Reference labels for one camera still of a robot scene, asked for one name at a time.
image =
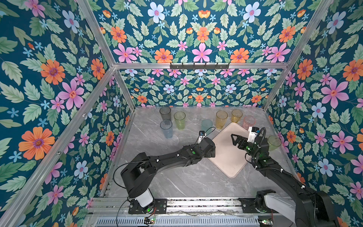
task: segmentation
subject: marble table surface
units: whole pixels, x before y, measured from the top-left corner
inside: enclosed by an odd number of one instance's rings
[[[231,122],[233,109],[240,109],[243,117],[252,115],[256,119],[256,127],[266,127],[266,137],[275,135],[275,131],[269,122],[268,115],[261,108],[236,108],[236,107],[171,107],[172,116],[177,111],[186,113],[184,130],[178,130],[173,126],[173,137],[166,139],[160,129],[160,116],[158,108],[136,108],[130,133],[123,147],[116,166],[130,162],[138,153],[146,152],[146,155],[161,155],[179,150],[183,145],[194,144],[201,127],[201,121],[210,119],[215,125],[216,113],[224,110],[228,113],[228,119],[224,127]],[[243,117],[238,123],[242,125]],[[208,137],[213,139],[221,130],[216,129]],[[275,159],[286,171],[293,173],[292,165],[280,147],[270,156]],[[120,175],[123,167],[115,174],[115,181],[124,185]],[[115,183],[109,185],[110,190],[106,197],[127,197],[125,189]],[[247,164],[235,178],[227,177],[209,159],[202,159],[199,163],[188,167],[177,167],[159,172],[150,184],[150,190],[154,197],[255,197],[256,192],[264,189],[272,189],[281,196],[287,194],[272,180],[264,177]]]

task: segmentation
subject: pink flower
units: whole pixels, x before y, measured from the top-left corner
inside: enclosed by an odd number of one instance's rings
[[[125,47],[121,43],[119,43],[118,48],[119,50],[114,49],[113,52],[117,55],[120,55],[120,57],[118,57],[119,62],[124,62],[126,60],[127,63],[132,63],[131,60],[135,61],[137,59],[134,55],[131,54],[132,53],[131,47],[128,47],[125,50]]]
[[[66,103],[67,109],[72,109],[73,103],[76,107],[80,108],[83,104],[83,98],[80,95],[82,95],[85,90],[83,88],[77,88],[75,79],[70,81],[70,86],[65,82],[62,83],[62,86],[67,92],[60,92],[58,96],[63,100],[68,99]]]
[[[232,72],[234,69],[222,69],[221,75],[224,75],[224,78],[227,76],[232,76]]]
[[[354,183],[350,183],[350,186],[352,187],[352,189],[350,189],[350,192],[355,194],[357,199],[360,200],[363,196],[363,190],[361,184],[359,182],[357,182],[356,185]]]
[[[296,103],[294,103],[294,106],[295,106],[294,109],[299,111],[301,109],[301,104],[302,104],[302,102],[296,101]]]
[[[294,77],[295,73],[292,73],[290,71],[289,75],[286,77],[286,85],[289,85],[289,87],[291,87],[291,85],[296,81]]]
[[[81,134],[81,139],[78,141],[78,143],[82,143],[82,147],[85,146],[85,144],[88,144],[88,139],[90,137],[87,135],[87,133],[85,134]]]
[[[59,97],[57,96],[55,100],[51,100],[50,101],[53,106],[52,109],[55,110],[57,109],[57,112],[59,113],[61,111],[61,109],[64,109],[64,105],[62,105],[64,103],[64,100],[59,100]]]
[[[61,192],[63,190],[63,186],[60,186],[58,188],[58,185],[54,186],[54,191],[50,191],[48,192],[48,205],[51,204],[54,201],[54,204],[58,203],[58,198],[63,197],[63,192]]]
[[[155,83],[154,78],[149,77],[149,78],[147,79],[147,83],[148,83],[148,84],[153,85],[153,84]]]
[[[219,44],[219,45],[217,46],[217,48],[219,48],[219,51],[221,51],[221,50],[225,50],[225,49],[226,49],[227,44],[226,44],[226,42],[225,42],[225,41],[223,41],[223,42],[219,42],[218,44]]]
[[[189,84],[188,82],[189,80],[187,79],[187,77],[184,77],[184,79],[180,79],[180,84],[183,84],[185,86],[185,84]]]
[[[262,55],[267,56],[268,54],[271,53],[271,49],[272,49],[272,47],[267,46],[266,49],[262,50]]]
[[[349,142],[353,141],[353,137],[352,136],[347,136],[344,137],[345,134],[343,131],[339,132],[339,137],[337,135],[332,135],[331,137],[333,138],[333,140],[337,141],[333,143],[333,147],[339,147],[339,151],[344,154],[345,153],[345,148],[348,150],[353,150],[353,146],[351,144],[349,144]]]
[[[214,85],[220,84],[221,83],[220,80],[221,80],[221,78],[215,77],[214,79],[212,79],[212,84],[214,84]]]
[[[296,91],[295,95],[302,96],[302,92],[306,91],[306,88],[304,88],[305,82],[297,82],[297,87],[294,88],[294,91]]]
[[[178,44],[179,50],[185,50],[185,48],[188,48],[187,42],[180,41],[180,44]]]
[[[327,96],[325,96],[321,103],[328,103],[330,100],[330,105],[331,107],[333,107],[333,109],[335,109],[338,106],[338,99],[341,101],[345,101],[349,99],[349,96],[347,95],[347,93],[341,92],[344,89],[347,88],[348,86],[348,82],[344,81],[342,83],[340,83],[337,87],[337,80],[336,79],[331,79],[330,81],[330,89],[327,87],[323,87],[321,89],[321,92],[323,94],[327,94]]]
[[[328,140],[324,138],[325,134],[321,134],[318,132],[318,135],[315,135],[316,143],[320,143],[321,146],[324,146],[324,142],[326,143]]]
[[[142,51],[142,50],[139,50],[139,48],[138,48],[138,47],[133,47],[133,48],[132,48],[132,53],[133,53],[133,54],[136,54],[136,57],[138,57],[138,56],[142,56],[141,51]]]
[[[239,72],[237,73],[238,75],[241,74],[242,77],[244,77],[246,74],[249,74],[250,71],[249,69],[238,69]]]
[[[212,53],[211,49],[205,49],[205,44],[202,42],[199,45],[199,50],[194,49],[192,50],[192,53],[195,54],[196,56],[194,57],[193,61],[199,61],[202,63],[203,60],[204,61],[209,61],[209,57],[207,55]]]
[[[178,0],[178,4],[182,5],[183,2],[187,2],[188,0]]]
[[[326,85],[329,85],[329,81],[331,80],[331,79],[333,79],[331,76],[330,76],[330,73],[328,73],[328,74],[323,74],[323,78],[320,80],[320,82],[323,82],[322,83],[322,85],[324,86],[325,84]]]
[[[51,181],[52,175],[55,178],[60,176],[59,171],[57,169],[59,169],[62,165],[63,165],[63,162],[57,162],[57,164],[54,165],[52,171],[50,171],[49,175],[45,179],[46,185],[49,184],[49,182]]]
[[[179,69],[168,69],[169,76],[174,76],[175,78],[178,77],[178,75],[182,74],[182,72],[179,71]]]
[[[253,77],[247,77],[247,79],[246,79],[247,84],[253,83],[253,81],[254,81]]]
[[[270,54],[269,56],[267,56],[266,59],[267,60],[272,59],[271,62],[277,62],[277,60],[280,61],[280,62],[284,61],[285,60],[284,55],[290,53],[290,51],[291,51],[290,49],[285,50],[285,48],[286,48],[286,43],[282,44],[279,49],[274,46],[272,48],[272,53],[273,54]]]
[[[164,72],[163,72],[162,69],[153,69],[153,71],[151,72],[151,74],[153,74],[153,75],[156,74],[156,76],[159,77],[160,75],[164,75]]]
[[[38,0],[28,0],[24,2],[24,5],[26,5],[29,9],[32,10],[32,13],[35,17],[39,15],[45,18],[44,13],[42,12],[45,10],[45,7],[39,4]]]
[[[105,112],[107,110],[107,103],[105,103],[105,101],[103,101],[103,102],[100,102],[100,104],[101,104],[101,110],[103,112]]]
[[[299,157],[297,157],[297,155],[296,155],[296,154],[293,154],[292,160],[293,160],[295,163],[297,163],[297,162],[298,162],[298,160],[299,160]]]
[[[77,73],[77,76],[74,78],[75,81],[77,81],[77,85],[83,86],[83,83],[86,82],[85,79],[83,79],[83,75],[79,75]]]
[[[283,147],[285,149],[285,152],[289,153],[289,149],[287,147],[289,145],[289,142],[287,140],[285,141],[285,138],[282,135],[281,135],[281,137],[279,136],[279,138],[280,138],[281,143],[282,143],[282,145],[283,145]]]
[[[68,148],[71,148],[71,149],[74,148],[74,144],[72,142],[74,141],[75,138],[76,138],[75,136],[72,137],[69,144],[66,146],[66,149],[64,149],[63,153],[67,154],[68,153]]]

